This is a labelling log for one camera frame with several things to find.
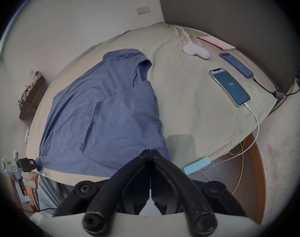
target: gray headboard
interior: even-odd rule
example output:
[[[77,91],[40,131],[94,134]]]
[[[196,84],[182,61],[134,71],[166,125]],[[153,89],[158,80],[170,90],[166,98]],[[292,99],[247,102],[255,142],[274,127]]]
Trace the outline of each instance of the gray headboard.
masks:
[[[166,23],[237,47],[286,93],[300,69],[300,39],[274,0],[160,0]]]

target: blue jeans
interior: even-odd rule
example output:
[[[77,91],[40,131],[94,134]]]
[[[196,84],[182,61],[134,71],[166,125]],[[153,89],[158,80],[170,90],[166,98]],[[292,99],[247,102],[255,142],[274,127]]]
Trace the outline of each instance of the blue jeans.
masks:
[[[39,174],[38,176],[38,200],[40,210],[46,208],[57,208],[61,201],[73,191],[74,186],[57,183]],[[55,210],[46,210],[53,214]]]

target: phone screen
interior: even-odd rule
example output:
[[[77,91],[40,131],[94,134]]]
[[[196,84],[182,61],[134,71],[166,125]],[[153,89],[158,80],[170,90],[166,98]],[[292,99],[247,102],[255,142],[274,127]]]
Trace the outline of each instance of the phone screen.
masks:
[[[216,69],[210,73],[227,90],[238,105],[243,105],[246,101],[250,100],[250,96],[226,70]]]

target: electrical outlet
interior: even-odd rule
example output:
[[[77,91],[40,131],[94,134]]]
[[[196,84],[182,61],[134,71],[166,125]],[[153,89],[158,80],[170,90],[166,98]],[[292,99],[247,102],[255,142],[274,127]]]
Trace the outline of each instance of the electrical outlet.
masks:
[[[150,6],[137,8],[138,14],[142,14],[142,13],[146,13],[146,12],[150,12]]]
[[[31,69],[31,71],[29,72],[29,75],[32,77],[32,76],[33,76],[33,74],[34,74],[34,70],[33,70],[33,69]]]

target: wooden floor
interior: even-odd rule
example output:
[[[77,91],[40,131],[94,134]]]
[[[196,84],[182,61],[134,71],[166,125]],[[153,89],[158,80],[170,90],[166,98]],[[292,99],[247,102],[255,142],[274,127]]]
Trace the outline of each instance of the wooden floor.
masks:
[[[246,149],[253,141],[253,136],[250,135],[246,139],[244,149]],[[231,153],[237,153],[240,150],[240,145],[236,146]],[[233,157],[226,154],[215,161],[212,165],[220,161]],[[202,169],[206,171],[211,165]],[[206,174],[213,181],[220,181],[226,185],[227,190],[232,192],[236,187],[242,166],[242,155],[210,169]],[[192,179],[208,182],[208,178],[204,174],[190,175]],[[244,166],[240,184],[233,194],[239,201],[240,205],[247,213],[248,217],[257,223],[261,223],[264,207],[265,207],[265,177],[261,157],[256,144],[250,150],[244,153]]]

